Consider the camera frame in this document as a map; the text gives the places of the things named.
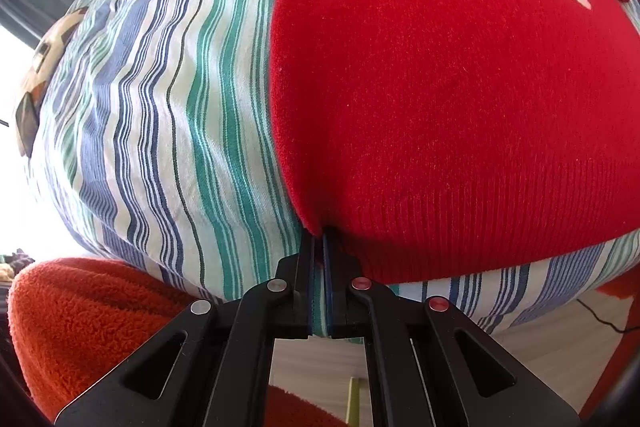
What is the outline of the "red sweater with white print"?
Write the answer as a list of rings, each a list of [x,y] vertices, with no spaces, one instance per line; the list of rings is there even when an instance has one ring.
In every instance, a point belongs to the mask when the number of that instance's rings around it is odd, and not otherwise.
[[[409,283],[639,226],[630,0],[276,0],[274,147],[314,235]]]

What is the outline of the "green stick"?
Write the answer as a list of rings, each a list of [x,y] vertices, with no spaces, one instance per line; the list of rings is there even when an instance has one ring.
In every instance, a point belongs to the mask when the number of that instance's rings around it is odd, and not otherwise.
[[[358,377],[352,377],[349,380],[345,421],[349,427],[360,426],[360,379]]]

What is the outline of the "orange fleece garment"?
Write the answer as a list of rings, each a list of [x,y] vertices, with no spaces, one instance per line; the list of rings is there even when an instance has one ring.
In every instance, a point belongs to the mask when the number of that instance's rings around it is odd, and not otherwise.
[[[41,414],[58,414],[194,303],[126,263],[63,258],[29,265],[8,298],[12,343]],[[259,426],[334,426],[337,418],[268,381]]]

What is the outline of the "striped blue green bed sheet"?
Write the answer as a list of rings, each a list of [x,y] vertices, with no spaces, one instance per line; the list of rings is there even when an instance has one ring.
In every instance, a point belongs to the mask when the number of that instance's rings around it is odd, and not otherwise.
[[[88,11],[43,99],[29,173],[87,251],[226,300],[297,253],[309,231],[270,116],[275,1],[76,1]],[[498,332],[638,262],[639,227],[525,265],[386,284],[443,293]]]

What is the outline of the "patterned cushion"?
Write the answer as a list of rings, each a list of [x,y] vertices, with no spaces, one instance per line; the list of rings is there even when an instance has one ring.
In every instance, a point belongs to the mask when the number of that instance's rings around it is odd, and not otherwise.
[[[70,12],[55,22],[44,34],[35,49],[32,64],[23,82],[23,90],[32,99],[34,109],[39,112],[49,82],[65,53],[66,46],[88,11],[86,6]]]

